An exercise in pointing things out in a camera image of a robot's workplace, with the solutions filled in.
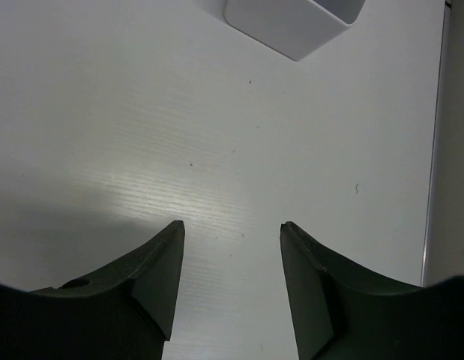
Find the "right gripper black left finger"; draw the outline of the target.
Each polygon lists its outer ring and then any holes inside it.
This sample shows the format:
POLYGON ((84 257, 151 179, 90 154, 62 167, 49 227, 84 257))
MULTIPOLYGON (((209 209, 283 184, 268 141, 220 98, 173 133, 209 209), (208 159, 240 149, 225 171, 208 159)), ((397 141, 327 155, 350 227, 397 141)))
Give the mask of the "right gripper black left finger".
POLYGON ((185 228, 59 288, 0 283, 0 359, 161 359, 172 334, 185 228))

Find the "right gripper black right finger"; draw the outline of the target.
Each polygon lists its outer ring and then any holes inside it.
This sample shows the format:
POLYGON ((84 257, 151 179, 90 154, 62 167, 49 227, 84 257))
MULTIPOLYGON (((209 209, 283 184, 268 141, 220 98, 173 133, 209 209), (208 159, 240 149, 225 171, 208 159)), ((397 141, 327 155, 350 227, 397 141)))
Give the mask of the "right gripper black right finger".
POLYGON ((464 275, 403 283, 292 222, 280 246, 300 359, 464 359, 464 275))

